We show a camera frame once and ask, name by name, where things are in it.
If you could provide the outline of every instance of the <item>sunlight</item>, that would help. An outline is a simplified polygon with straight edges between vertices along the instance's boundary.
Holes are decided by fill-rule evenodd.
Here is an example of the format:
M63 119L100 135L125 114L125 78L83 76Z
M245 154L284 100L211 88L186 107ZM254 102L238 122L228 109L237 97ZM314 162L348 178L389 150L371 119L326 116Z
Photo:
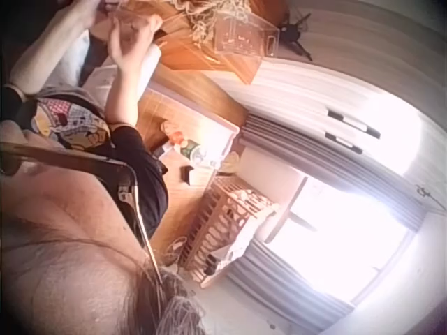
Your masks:
M385 266L407 230L380 203L329 186L316 203L324 210L305 219L317 232L287 220L269 247L313 288L349 302Z
M376 145L368 146L367 153L387 168L403 175L419 150L419 111L392 94L381 93L372 96L360 112L381 133L380 140Z

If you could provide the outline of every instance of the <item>person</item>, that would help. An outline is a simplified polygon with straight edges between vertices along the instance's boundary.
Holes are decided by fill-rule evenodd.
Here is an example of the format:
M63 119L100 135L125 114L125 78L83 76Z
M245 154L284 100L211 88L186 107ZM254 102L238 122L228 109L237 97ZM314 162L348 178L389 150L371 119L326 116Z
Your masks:
M94 23L99 2L77 0L58 12L16 63L2 89L0 141L128 163L140 184L144 224L153 231L168 196L135 125L138 85L161 18L133 20L126 42L114 21L108 49L117 71L103 109L94 92L46 85ZM12 334L204 334L181 280L162 269L157 281L135 232L95 176L30 162L14 175L1 171L2 327Z

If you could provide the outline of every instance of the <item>curtain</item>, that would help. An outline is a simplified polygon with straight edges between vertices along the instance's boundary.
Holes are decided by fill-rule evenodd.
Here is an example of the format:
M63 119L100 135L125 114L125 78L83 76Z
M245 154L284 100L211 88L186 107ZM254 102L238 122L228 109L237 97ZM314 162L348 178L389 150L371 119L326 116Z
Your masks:
M228 277L256 303L287 320L294 334L319 334L354 310L350 304L315 291L256 239L231 265Z
M241 143L260 149L341 191L373 197L395 219L417 232L427 213L403 178L378 165L341 152L277 121L250 114Z

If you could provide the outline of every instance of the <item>small box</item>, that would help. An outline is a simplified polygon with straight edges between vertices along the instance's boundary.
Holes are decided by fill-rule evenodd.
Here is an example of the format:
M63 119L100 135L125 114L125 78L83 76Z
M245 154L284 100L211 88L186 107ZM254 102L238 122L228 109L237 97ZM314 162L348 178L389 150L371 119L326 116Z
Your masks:
M274 57L279 29L253 13L236 17L220 11L214 26L214 51L254 57Z

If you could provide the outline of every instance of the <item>hair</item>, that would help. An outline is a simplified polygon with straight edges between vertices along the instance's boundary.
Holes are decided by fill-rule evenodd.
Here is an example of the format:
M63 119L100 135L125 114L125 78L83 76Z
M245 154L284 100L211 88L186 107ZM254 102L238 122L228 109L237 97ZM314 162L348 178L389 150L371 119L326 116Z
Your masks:
M30 229L35 230L36 236L39 237L38 240L28 241L20 245L4 246L2 244L1 252L3 254L19 251L30 246L44 247L49 244L64 248L67 245L76 248L95 246L117 252L133 262L137 268L137 272L132 274L135 276L135 286L126 297L125 316L123 320L118 320L121 323L119 334L205 335L201 325L201 309L185 288L183 280L163 267L160 268L162 278L162 284L160 284L149 260L141 266L132 257L107 244L87 239L69 239L51 228L5 215L1 215L1 225L3 235L15 234L26 228L28 231ZM52 262L57 262L57 260L58 258L54 258ZM4 299L4 295L1 295L1 324L2 329L7 329L12 334L33 333L32 329L25 329L21 320L17 319L13 309L8 305L8 301Z
M162 284L148 262L138 276L134 296L129 300L129 325L125 334L205 335L200 309L183 281L161 268Z

